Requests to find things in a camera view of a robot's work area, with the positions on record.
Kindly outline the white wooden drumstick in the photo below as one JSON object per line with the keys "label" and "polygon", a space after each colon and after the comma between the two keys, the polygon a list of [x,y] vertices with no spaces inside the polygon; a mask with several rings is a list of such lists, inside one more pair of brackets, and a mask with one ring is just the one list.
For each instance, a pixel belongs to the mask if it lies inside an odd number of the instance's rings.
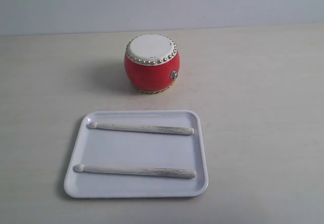
{"label": "white wooden drumstick", "polygon": [[100,174],[120,174],[120,175],[143,175],[158,177],[173,177],[193,179],[196,171],[191,169],[175,168],[132,168],[132,167],[107,167],[77,164],[73,166],[76,172],[100,173]]}
{"label": "white wooden drumstick", "polygon": [[193,135],[193,128],[156,126],[156,125],[134,125],[134,124],[117,124],[117,123],[98,123],[90,122],[91,129],[104,129],[128,132],[146,132],[159,134],[177,134],[177,135]]}

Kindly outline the small red drum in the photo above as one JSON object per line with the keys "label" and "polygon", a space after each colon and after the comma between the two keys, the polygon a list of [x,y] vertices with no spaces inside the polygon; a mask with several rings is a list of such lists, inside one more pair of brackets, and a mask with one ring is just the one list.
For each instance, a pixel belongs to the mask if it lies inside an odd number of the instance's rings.
{"label": "small red drum", "polygon": [[180,54],[176,43],[161,34],[144,34],[126,46],[125,71],[131,84],[146,93],[168,89],[180,71]]}

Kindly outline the white plastic tray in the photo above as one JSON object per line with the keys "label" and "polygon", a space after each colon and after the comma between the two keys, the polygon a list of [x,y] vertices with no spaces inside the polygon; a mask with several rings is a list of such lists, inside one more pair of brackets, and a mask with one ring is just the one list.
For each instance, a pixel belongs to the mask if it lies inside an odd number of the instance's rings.
{"label": "white plastic tray", "polygon": [[[192,128],[190,136],[91,129],[91,122]],[[193,179],[79,173],[77,164],[107,167],[192,169]],[[94,111],[78,131],[64,179],[74,198],[195,197],[208,187],[200,119],[190,110]]]}

